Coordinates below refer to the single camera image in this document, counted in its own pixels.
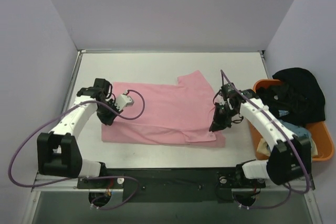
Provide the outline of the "pink t shirt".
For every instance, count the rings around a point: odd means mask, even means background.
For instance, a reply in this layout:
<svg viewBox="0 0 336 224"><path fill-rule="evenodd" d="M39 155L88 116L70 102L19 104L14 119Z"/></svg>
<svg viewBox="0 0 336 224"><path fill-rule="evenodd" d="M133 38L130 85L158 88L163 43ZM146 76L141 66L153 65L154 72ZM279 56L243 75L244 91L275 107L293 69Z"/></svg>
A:
<svg viewBox="0 0 336 224"><path fill-rule="evenodd" d="M140 95L130 94L134 104L122 112L130 120L102 125L103 142L225 146L221 132L209 131L215 93L200 71L178 77L176 85L115 82L113 88L116 94L135 90Z"/></svg>

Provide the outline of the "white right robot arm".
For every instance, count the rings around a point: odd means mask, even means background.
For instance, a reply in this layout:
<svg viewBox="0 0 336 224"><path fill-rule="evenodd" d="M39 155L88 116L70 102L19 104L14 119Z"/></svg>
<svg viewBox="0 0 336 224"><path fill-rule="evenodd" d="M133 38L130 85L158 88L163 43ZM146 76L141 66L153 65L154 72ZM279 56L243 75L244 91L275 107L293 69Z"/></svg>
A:
<svg viewBox="0 0 336 224"><path fill-rule="evenodd" d="M236 166L235 183L248 186L253 179L270 179L276 185L304 177L309 183L311 172L311 144L307 137L299 137L276 119L257 94L251 90L236 90L223 85L217 92L223 98L215 104L209 131L222 131L235 123L239 115L247 119L266 141L270 156L267 160L254 160Z"/></svg>

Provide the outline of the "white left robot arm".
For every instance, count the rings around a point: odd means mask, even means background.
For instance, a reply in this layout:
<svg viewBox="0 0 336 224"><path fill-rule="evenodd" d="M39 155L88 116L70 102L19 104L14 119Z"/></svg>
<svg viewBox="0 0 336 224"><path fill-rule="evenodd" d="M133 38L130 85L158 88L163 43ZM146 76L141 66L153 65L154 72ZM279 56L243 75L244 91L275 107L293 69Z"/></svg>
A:
<svg viewBox="0 0 336 224"><path fill-rule="evenodd" d="M93 86L77 92L70 112L49 132L37 138L38 170L42 175L80 178L89 177L95 188L103 188L108 175L102 163L83 159L77 138L89 118L96 114L104 125L111 125L118 109L111 99L112 84L96 78Z"/></svg>

